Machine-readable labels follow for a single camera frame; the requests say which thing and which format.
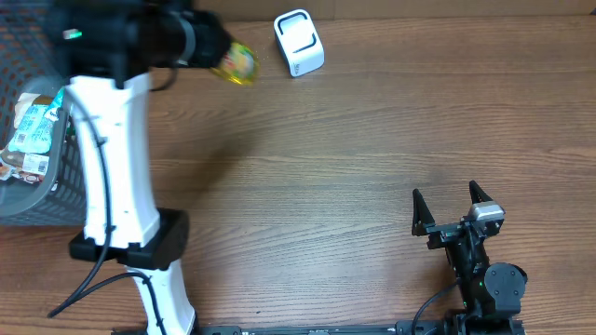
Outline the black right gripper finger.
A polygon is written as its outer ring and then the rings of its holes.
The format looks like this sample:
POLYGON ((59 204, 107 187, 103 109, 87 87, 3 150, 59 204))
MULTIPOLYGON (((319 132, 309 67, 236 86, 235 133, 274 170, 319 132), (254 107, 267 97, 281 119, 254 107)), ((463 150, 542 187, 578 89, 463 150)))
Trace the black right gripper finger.
POLYGON ((414 189, 412 235, 427 235, 428 230, 434 226, 435 220, 427 207, 424 197, 418 189, 414 189))
POLYGON ((482 202, 490 202, 492 201, 492 197, 485 193, 482 188, 477 184, 476 181, 470 181, 468 184, 469 194, 471 197, 471 202, 473 204, 479 204, 482 202))

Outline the yellow drink bottle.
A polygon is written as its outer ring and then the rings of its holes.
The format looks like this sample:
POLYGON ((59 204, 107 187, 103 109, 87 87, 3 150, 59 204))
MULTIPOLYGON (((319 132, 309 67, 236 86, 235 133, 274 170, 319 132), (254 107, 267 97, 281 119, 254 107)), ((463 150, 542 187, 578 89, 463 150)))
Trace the yellow drink bottle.
POLYGON ((257 77, 259 61, 247 45, 233 41, 219 63, 210 70, 222 79, 249 86, 257 77))

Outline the teal tissue pack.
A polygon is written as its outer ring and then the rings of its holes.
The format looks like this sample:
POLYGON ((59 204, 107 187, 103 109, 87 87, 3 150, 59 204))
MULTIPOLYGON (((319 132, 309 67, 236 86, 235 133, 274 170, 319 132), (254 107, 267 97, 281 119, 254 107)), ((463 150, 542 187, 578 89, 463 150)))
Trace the teal tissue pack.
POLYGON ((52 122, 56 122, 59 120, 60 116, 59 116, 59 109, 62 106, 62 102, 63 102, 63 97, 64 97, 64 88, 62 87, 58 93, 56 94, 56 96, 54 97, 54 99, 52 100, 52 102, 49 104, 49 106, 46 109, 46 113, 45 113, 45 118, 52 121, 52 122))

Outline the teal wet wipes pack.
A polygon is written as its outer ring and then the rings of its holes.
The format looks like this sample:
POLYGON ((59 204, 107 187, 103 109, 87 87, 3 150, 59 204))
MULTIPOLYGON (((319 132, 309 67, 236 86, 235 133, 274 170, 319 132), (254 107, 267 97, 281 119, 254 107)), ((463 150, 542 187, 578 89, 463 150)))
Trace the teal wet wipes pack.
POLYGON ((46 154, 50 151, 56 118, 46 117, 48 110, 49 106, 42 104, 33 104, 27 109, 9 142, 10 152, 46 154))

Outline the beige brown snack bag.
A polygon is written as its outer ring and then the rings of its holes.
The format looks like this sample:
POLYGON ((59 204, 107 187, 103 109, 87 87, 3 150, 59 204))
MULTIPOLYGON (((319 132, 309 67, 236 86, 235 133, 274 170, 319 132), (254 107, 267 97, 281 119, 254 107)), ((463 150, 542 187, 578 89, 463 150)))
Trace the beige brown snack bag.
POLYGON ((50 151, 46 154, 10 152, 8 145, 27 109, 33 104, 49 105, 52 100, 49 96, 34 93, 23 93, 20 95, 15 106, 13 132, 9 137, 8 144, 1 149, 1 181, 8 181, 14 178, 29 184, 37 184, 44 180, 49 164, 50 151))

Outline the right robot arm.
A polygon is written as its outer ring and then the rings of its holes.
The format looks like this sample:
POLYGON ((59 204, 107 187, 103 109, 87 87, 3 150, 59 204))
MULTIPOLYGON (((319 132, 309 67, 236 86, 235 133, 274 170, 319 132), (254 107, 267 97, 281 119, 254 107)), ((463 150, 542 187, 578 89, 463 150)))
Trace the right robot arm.
POLYGON ((498 235, 506 211, 475 182, 468 185, 471 207, 459 221, 438 225, 419 190, 413 190, 412 235, 426 236, 429 249, 442 248, 455 281, 429 298, 416 312, 412 334, 523 334, 521 312, 528 275, 515 264, 491 263, 486 239, 498 235), (464 307, 450 310, 442 320, 420 323, 426 308, 451 290, 460 291, 464 307))

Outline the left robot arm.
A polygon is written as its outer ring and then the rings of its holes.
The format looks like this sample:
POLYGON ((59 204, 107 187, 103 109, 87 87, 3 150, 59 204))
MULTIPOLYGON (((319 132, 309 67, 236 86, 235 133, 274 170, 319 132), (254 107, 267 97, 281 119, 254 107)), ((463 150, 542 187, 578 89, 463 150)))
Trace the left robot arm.
POLYGON ((196 334, 182 256, 189 217, 159 208, 148 142, 150 70, 208 69, 231 47, 212 12, 188 1, 57 1, 45 27, 65 78, 84 169, 87 216, 73 259, 125 267, 141 295, 148 334, 196 334))

